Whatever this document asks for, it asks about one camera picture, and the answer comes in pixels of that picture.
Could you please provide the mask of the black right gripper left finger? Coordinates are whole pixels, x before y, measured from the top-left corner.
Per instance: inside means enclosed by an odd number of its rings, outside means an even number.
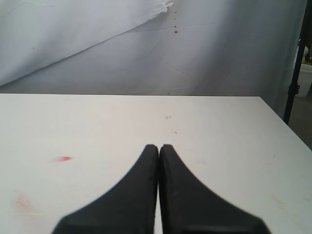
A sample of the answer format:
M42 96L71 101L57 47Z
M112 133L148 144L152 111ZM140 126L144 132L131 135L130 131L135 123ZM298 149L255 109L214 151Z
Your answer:
M152 234L158 185L158 148L146 145L129 172L108 192L63 217L55 234Z

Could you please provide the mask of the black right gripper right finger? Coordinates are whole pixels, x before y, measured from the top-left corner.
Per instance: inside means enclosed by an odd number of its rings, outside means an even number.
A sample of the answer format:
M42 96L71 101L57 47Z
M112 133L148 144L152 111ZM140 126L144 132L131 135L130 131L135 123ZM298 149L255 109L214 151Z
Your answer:
M188 169L172 145L159 154L159 199L165 234L267 234L264 221L224 200Z

